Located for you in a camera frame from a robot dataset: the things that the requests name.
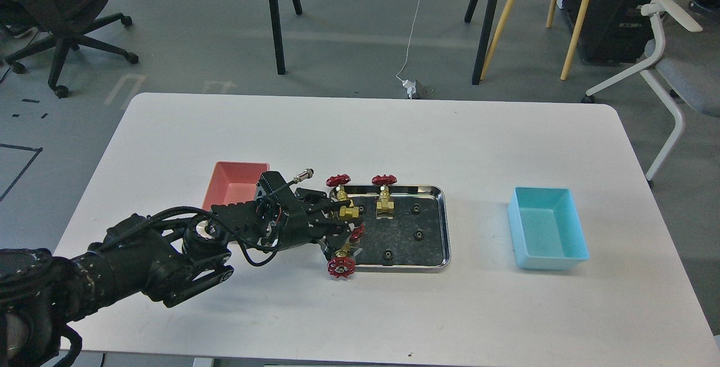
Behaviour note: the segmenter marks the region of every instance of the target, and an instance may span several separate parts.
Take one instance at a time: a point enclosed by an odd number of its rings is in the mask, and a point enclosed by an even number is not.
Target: pink bin
[[[211,205],[244,203],[254,200],[255,187],[260,179],[260,174],[268,169],[270,169],[270,165],[267,163],[215,163],[202,208],[210,211]]]

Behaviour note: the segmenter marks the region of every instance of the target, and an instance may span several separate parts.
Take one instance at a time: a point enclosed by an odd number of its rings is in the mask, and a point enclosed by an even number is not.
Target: stainless steel tray
[[[365,225],[359,242],[362,251],[355,255],[356,270],[437,272],[450,262],[445,196],[439,188],[391,185],[392,219],[375,216],[379,187],[345,185],[345,192],[362,208]]]

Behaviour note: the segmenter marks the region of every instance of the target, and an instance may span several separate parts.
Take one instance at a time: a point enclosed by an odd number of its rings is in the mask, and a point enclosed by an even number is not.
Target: white table
[[[267,162],[302,187],[347,173],[435,185],[450,264],[335,280],[313,245],[245,264],[175,308],[141,294],[72,326],[87,351],[422,365],[720,365],[622,124],[604,105],[173,95],[134,98],[56,254],[133,212],[200,206],[214,162]],[[591,259],[516,267],[517,185],[573,191]]]

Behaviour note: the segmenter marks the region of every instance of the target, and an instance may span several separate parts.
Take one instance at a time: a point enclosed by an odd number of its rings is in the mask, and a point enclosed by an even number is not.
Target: light blue plastic box
[[[567,270],[590,258],[570,190],[516,187],[507,215],[518,267]]]

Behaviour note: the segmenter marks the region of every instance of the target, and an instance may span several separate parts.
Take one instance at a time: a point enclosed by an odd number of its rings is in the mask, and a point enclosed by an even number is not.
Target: black speaker
[[[649,2],[589,0],[578,42],[581,57],[589,62],[635,62],[653,38],[650,19],[641,16],[639,8]],[[563,0],[562,5],[574,24],[581,0]]]

